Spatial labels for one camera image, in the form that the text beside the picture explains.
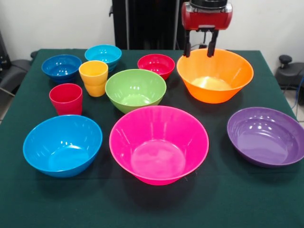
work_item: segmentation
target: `purple bowl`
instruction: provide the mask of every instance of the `purple bowl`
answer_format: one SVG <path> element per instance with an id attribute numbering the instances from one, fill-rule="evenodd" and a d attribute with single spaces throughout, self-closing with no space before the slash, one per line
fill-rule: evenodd
<path id="1" fill-rule="evenodd" d="M 229 119 L 227 132 L 238 152 L 261 167 L 286 166 L 304 157 L 304 128 L 274 109 L 242 109 Z"/>

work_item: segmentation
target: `plastic bowl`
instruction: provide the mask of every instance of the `plastic bowl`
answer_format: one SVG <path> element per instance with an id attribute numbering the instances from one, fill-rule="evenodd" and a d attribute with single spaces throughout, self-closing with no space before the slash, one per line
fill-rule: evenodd
<path id="1" fill-rule="evenodd" d="M 23 155 L 40 172 L 72 177 L 94 160 L 102 143 L 100 127 L 81 115 L 61 115 L 36 126 L 26 137 Z"/>
<path id="2" fill-rule="evenodd" d="M 117 163 L 141 181 L 167 185 L 196 170 L 205 160 L 209 139 L 189 113 L 149 106 L 124 115 L 110 133 Z"/>
<path id="3" fill-rule="evenodd" d="M 123 113 L 148 105 L 158 105 L 166 89 L 166 83 L 161 76 L 142 69 L 120 71 L 105 84 L 106 94 Z"/>
<path id="4" fill-rule="evenodd" d="M 251 82 L 254 74 L 247 60 L 221 49 L 216 49 L 213 57 L 207 57 L 207 49 L 191 51 L 189 58 L 179 59 L 177 71 L 189 93 L 210 104 L 231 99 Z"/>
<path id="5" fill-rule="evenodd" d="M 69 83 L 75 80 L 81 60 L 73 55 L 58 55 L 48 58 L 42 64 L 42 71 L 58 84 Z"/>
<path id="6" fill-rule="evenodd" d="M 105 62 L 109 67 L 109 72 L 114 70 L 121 57 L 121 49 L 108 44 L 91 47 L 85 52 L 85 58 L 88 61 L 99 60 Z"/>
<path id="7" fill-rule="evenodd" d="M 140 69 L 153 71 L 166 80 L 174 70 L 175 62 L 169 56 L 150 54 L 141 57 L 137 62 L 137 66 Z"/>
<path id="8" fill-rule="evenodd" d="M 274 109 L 242 109 L 229 119 L 227 132 L 237 151 L 261 167 L 287 166 L 304 157 L 303 127 Z"/>

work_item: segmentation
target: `blue bowl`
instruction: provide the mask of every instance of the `blue bowl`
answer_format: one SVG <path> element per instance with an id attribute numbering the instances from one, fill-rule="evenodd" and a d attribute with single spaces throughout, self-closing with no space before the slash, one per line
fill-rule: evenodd
<path id="1" fill-rule="evenodd" d="M 42 71 L 58 84 L 73 82 L 82 64 L 80 58 L 73 55 L 53 56 L 42 64 Z"/>
<path id="2" fill-rule="evenodd" d="M 100 127 L 81 115 L 60 115 L 37 125 L 23 143 L 23 155 L 35 169 L 52 177 L 73 177 L 96 157 Z"/>
<path id="3" fill-rule="evenodd" d="M 85 52 L 85 58 L 88 61 L 99 60 L 105 62 L 109 67 L 109 72 L 114 70 L 121 57 L 121 49 L 108 44 L 91 47 Z"/>

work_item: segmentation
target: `floor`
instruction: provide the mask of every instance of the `floor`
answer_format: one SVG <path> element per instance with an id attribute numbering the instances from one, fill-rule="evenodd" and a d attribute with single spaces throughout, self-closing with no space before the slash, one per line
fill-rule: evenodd
<path id="1" fill-rule="evenodd" d="M 293 107 L 295 105 L 295 90 L 287 90 L 284 95 L 290 107 Z M 0 91 L 0 124 L 4 119 L 6 112 L 10 108 L 13 99 L 14 98 L 12 96 L 4 93 L 3 91 Z M 300 125 L 304 127 L 304 106 L 294 106 L 293 112 L 300 122 Z"/>

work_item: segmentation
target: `magenta bowl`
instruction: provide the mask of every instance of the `magenta bowl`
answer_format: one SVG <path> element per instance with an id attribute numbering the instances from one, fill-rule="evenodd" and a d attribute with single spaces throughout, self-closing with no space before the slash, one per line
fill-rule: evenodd
<path id="1" fill-rule="evenodd" d="M 205 160 L 209 139 L 189 113 L 148 106 L 124 115 L 110 133 L 117 163 L 141 181 L 167 185 L 196 170 Z"/>
<path id="2" fill-rule="evenodd" d="M 150 54 L 141 57 L 137 62 L 137 66 L 139 69 L 153 71 L 166 80 L 174 70 L 175 62 L 166 55 Z"/>
<path id="3" fill-rule="evenodd" d="M 274 109 L 242 109 L 229 119 L 227 132 L 237 151 L 261 167 L 287 166 L 304 157 L 303 127 Z"/>

